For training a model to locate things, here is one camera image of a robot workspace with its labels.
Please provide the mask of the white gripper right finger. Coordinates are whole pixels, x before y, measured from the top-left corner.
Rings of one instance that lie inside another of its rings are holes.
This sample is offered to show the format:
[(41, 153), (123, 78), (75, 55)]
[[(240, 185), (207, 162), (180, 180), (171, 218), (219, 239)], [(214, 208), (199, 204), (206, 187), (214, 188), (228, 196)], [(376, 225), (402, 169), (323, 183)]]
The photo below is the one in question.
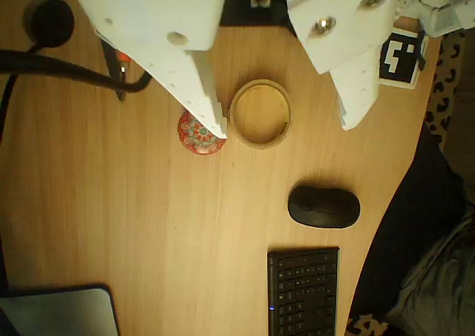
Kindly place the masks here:
[(396, 0), (286, 0), (289, 19), (318, 73), (337, 90), (348, 131), (378, 97), (381, 46), (393, 28)]

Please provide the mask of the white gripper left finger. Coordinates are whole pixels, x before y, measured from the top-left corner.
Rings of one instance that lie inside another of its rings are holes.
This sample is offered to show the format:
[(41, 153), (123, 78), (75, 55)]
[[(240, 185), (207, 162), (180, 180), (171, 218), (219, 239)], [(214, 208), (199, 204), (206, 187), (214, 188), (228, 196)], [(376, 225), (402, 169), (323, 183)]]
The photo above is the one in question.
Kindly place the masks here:
[(99, 37), (148, 71), (219, 138), (227, 122), (210, 53), (225, 0), (78, 0)]

